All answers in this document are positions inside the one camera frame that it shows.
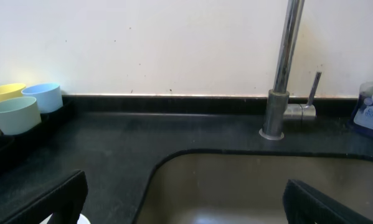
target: plastic bottle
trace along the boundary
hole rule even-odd
[[[361,85],[359,99],[349,126],[359,133],[373,137],[373,82]]]

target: cup rim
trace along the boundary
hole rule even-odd
[[[11,99],[8,99],[8,100],[1,101],[0,105],[1,104],[5,104],[5,103],[10,103],[11,101],[16,101],[16,100],[19,100],[19,99],[24,99],[24,98],[30,99],[30,102],[27,102],[27,104],[25,106],[22,106],[20,108],[16,108],[14,110],[0,111],[0,114],[11,113],[13,111],[22,110],[22,109],[27,108],[27,107],[29,107],[29,106],[31,106],[31,105],[33,105],[34,103],[37,102],[37,98],[35,98],[35,97],[32,97],[32,96],[20,96],[20,97],[11,98]]]
[[[32,93],[26,93],[27,90],[30,90],[32,88],[35,88],[37,86],[44,86],[44,85],[53,85],[54,87],[52,88],[49,88],[48,90],[43,90],[43,91],[36,91],[36,92],[32,92]],[[59,83],[41,83],[41,84],[37,84],[37,85],[33,85],[33,86],[29,86],[25,89],[22,90],[22,94],[25,94],[25,95],[34,95],[34,94],[39,94],[39,93],[46,93],[48,91],[52,91],[52,90],[55,90],[57,89],[58,87],[60,87]]]
[[[11,86],[11,85],[16,85],[16,86],[18,86],[18,88],[16,90],[2,92],[2,93],[0,93],[0,95],[6,94],[6,93],[12,93],[14,91],[18,91],[18,90],[21,90],[21,89],[26,87],[26,84],[23,84],[23,83],[12,83],[12,84],[0,85],[0,88],[6,87],[6,86]]]

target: white wall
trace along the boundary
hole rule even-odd
[[[0,84],[59,82],[69,94],[266,96],[286,5],[0,0]],[[373,79],[373,0],[306,0],[290,94],[307,96],[318,69],[319,96],[356,97]]]

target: black tray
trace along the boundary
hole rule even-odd
[[[41,123],[25,133],[0,136],[0,176],[24,161],[65,122],[75,114],[73,102],[63,99],[63,107],[52,113],[42,114]]]

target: yellow cup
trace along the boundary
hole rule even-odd
[[[0,102],[15,97],[23,96],[22,90],[26,87],[25,84],[14,83],[0,86]]]

